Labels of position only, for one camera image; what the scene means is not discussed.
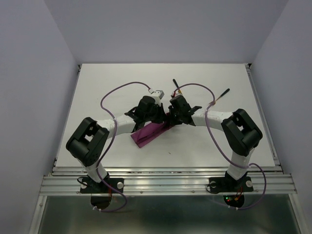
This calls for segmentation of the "purple cloth napkin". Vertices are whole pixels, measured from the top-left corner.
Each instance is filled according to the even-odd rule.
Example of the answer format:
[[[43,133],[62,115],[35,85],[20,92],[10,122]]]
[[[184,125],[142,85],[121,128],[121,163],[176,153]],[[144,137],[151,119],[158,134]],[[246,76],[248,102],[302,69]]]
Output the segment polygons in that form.
[[[152,123],[150,121],[150,123],[132,133],[131,138],[139,148],[142,148],[171,128],[172,127],[167,125],[167,121],[161,124]]]

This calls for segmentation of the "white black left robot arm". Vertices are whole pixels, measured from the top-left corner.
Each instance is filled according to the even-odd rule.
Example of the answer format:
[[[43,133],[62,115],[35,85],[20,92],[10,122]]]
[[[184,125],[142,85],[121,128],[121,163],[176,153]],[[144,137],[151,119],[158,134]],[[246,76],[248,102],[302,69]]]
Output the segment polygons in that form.
[[[95,121],[86,117],[66,143],[66,150],[76,158],[85,171],[86,177],[78,178],[82,194],[121,193],[118,185],[123,179],[110,179],[101,164],[104,147],[108,139],[121,134],[130,134],[134,142],[143,146],[156,138],[167,127],[168,116],[164,112],[161,90],[143,96],[138,105],[125,114],[112,119]]]

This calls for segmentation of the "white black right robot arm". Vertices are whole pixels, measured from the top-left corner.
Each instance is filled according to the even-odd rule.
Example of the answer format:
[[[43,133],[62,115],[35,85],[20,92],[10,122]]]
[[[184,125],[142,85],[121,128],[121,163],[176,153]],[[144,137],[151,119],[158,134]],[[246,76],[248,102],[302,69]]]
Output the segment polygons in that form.
[[[171,125],[187,124],[205,126],[221,155],[229,162],[223,177],[211,177],[207,187],[210,193],[235,192],[239,189],[253,191],[251,179],[247,176],[250,158],[259,145],[263,134],[248,113],[243,109],[234,112],[212,111],[210,104],[206,110],[200,106],[191,107],[185,97],[178,95],[170,100],[169,120]],[[231,158],[222,152],[211,129],[222,131],[232,150]]]

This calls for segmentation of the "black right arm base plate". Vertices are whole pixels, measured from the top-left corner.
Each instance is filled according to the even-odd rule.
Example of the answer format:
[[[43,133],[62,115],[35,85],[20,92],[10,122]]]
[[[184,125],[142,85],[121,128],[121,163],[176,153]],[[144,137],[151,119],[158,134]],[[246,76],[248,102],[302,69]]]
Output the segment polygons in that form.
[[[218,193],[236,193],[236,192],[253,192],[253,183],[249,176],[234,180],[227,177],[211,177],[206,185],[206,191],[212,194]]]

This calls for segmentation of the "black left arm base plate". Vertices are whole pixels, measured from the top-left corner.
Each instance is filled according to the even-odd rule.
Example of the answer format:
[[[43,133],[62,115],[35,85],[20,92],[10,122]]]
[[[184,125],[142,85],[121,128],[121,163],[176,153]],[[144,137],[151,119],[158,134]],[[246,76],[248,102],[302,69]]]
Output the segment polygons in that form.
[[[88,176],[81,176],[77,181],[80,184],[81,194],[107,194],[109,192],[109,188],[103,182],[96,183]],[[109,178],[105,181],[114,189],[123,192],[123,178]]]

